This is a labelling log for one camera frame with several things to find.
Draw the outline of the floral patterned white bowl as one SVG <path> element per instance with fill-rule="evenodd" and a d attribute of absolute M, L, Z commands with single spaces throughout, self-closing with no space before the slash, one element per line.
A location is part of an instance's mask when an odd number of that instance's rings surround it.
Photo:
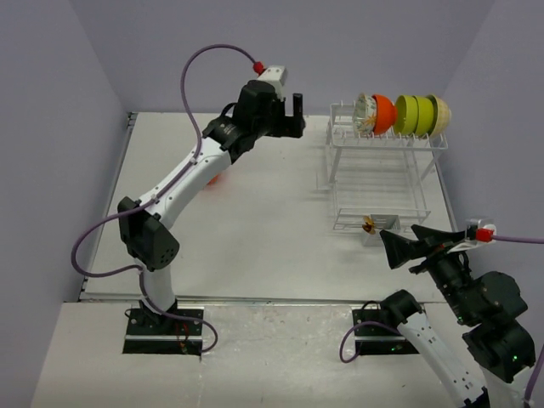
<path fill-rule="evenodd" d="M 373 133 L 377 122 L 377 102 L 371 95 L 360 93 L 354 102 L 354 130 L 360 135 Z"/>

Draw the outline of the green bowl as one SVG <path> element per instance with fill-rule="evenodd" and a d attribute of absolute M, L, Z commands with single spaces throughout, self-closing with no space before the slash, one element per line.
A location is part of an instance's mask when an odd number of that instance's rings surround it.
<path fill-rule="evenodd" d="M 423 136 L 430 131 L 433 125 L 434 105 L 428 97 L 416 96 L 415 99 L 418 109 L 415 135 Z"/>
<path fill-rule="evenodd" d="M 400 95 L 395 101 L 397 117 L 394 132 L 400 135 L 411 135 L 416 131 L 418 121 L 417 100 L 411 95 Z"/>

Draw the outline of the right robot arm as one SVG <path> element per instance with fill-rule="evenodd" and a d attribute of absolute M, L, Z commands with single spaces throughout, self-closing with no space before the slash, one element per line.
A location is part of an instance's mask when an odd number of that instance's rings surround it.
<path fill-rule="evenodd" d="M 445 346 L 416 299 L 399 290 L 380 303 L 379 323 L 400 333 L 427 361 L 458 407 L 531 407 L 543 355 L 517 318 L 528 305 L 515 279 L 498 271 L 471 275 L 468 251 L 501 241 L 494 224 L 482 220 L 464 231 L 447 232 L 414 224 L 415 239 L 391 231 L 380 233 L 388 264 L 397 269 L 412 260 L 414 275 L 429 273 L 461 326 L 468 352 L 484 374 L 471 376 Z"/>

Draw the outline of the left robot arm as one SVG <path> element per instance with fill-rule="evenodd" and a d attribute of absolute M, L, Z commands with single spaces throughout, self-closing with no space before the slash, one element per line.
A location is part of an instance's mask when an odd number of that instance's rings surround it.
<path fill-rule="evenodd" d="M 140 269 L 142 304 L 149 310 L 146 323 L 155 332 L 169 333 L 177 322 L 170 264 L 180 245 L 170 229 L 207 183 L 251 150 L 258 139 L 302 137 L 303 96 L 292 96 L 291 115 L 286 114 L 285 104 L 272 84 L 251 80 L 153 190 L 137 200 L 124 197 L 118 203 L 120 237 Z"/>

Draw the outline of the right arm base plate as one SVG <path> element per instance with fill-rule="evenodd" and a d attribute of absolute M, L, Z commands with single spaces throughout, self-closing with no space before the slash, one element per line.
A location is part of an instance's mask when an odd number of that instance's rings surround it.
<path fill-rule="evenodd" d="M 385 312 L 376 305 L 364 309 L 353 309 L 354 325 L 374 321 L 388 325 Z M 419 354 L 416 348 L 403 336 L 396 335 L 381 326 L 362 326 L 354 331 L 355 350 L 360 356 Z"/>

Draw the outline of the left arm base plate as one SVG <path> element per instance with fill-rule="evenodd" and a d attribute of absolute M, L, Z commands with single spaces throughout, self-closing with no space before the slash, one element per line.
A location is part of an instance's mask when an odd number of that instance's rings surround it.
<path fill-rule="evenodd" d="M 202 324 L 193 320 L 148 316 L 140 308 L 127 309 L 124 354 L 164 354 L 201 356 Z"/>

